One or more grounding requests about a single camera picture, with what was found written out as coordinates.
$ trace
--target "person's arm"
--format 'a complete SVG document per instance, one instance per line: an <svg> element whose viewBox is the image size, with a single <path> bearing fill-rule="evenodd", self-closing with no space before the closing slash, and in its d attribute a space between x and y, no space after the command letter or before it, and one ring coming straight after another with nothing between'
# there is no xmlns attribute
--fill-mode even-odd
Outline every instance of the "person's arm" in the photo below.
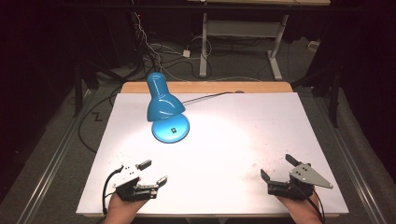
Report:
<svg viewBox="0 0 396 224"><path fill-rule="evenodd" d="M317 210L309 201L294 201L291 199L276 196L289 210L291 218L296 224L321 224ZM318 197L314 193L309 197L318 207Z"/></svg>
<svg viewBox="0 0 396 224"><path fill-rule="evenodd" d="M135 203L124 202L117 193L111 195L110 203L108 204L107 216L105 224L130 224L137 211L145 205L145 201Z"/></svg>

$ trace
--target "lamp base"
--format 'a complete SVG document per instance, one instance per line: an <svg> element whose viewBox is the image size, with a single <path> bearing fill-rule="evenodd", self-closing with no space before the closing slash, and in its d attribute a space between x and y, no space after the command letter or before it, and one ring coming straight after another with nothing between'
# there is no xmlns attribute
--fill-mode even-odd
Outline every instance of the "lamp base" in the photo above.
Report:
<svg viewBox="0 0 396 224"><path fill-rule="evenodd" d="M155 138L163 143L175 143L186 137L190 130L190 123L182 115L170 119L163 119L152 123L151 131Z"/></svg>

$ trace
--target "blue desk lamp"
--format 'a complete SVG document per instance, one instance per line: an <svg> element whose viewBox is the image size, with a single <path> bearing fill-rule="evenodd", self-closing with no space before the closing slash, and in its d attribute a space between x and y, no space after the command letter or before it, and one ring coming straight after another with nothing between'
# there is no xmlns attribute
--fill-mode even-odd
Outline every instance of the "blue desk lamp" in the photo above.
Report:
<svg viewBox="0 0 396 224"><path fill-rule="evenodd" d="M147 83L151 94L148 121L153 122L151 127L153 135L164 143L182 140L190 129L189 121L182 114L186 108L169 92L163 74L150 74Z"/></svg>

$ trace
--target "desk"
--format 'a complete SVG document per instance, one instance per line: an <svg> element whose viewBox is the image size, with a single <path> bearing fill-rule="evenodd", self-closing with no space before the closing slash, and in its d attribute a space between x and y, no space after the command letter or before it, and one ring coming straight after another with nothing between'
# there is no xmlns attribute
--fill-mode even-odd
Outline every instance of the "desk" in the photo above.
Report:
<svg viewBox="0 0 396 224"><path fill-rule="evenodd" d="M206 0L205 4L256 4L256 5L283 5L283 6L328 6L330 0ZM267 51L269 63L275 80L282 80L279 66L276 61L276 53L282 40L283 32L289 15L283 15L280 22L257 22L257 21L211 21L207 18L207 13L203 17L202 31L202 53L200 61L200 77L206 77L207 63L207 36L208 35L233 35L233 36L253 36L253 37L274 37L275 43L271 50Z"/></svg>
<svg viewBox="0 0 396 224"><path fill-rule="evenodd" d="M170 92L182 102L208 93L246 92L186 104L191 130L175 144L160 143L152 136L146 121L150 96L144 85L126 83L117 96L78 214L102 214L102 189L112 171L122 164L152 160L141 173L142 184L155 183L164 175L168 182L157 199L139 211L140 217L286 216L288 211L267 194L260 177L262 168L273 180L289 180L293 167L284 160L286 153L311 162L334 184L334 189L317 188L328 216L348 212L300 99L287 83L170 82ZM277 92L249 93L270 89ZM110 181L107 192L113 190Z"/></svg>

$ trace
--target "wooden table edge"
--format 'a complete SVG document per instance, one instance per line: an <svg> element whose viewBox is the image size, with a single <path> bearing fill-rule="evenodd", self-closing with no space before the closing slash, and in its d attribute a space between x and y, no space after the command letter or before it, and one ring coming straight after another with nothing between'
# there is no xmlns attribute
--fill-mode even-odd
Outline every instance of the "wooden table edge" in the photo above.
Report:
<svg viewBox="0 0 396 224"><path fill-rule="evenodd" d="M226 91L245 93L293 92L288 82L167 82L172 93L221 93ZM126 82L120 93L149 93L146 82Z"/></svg>

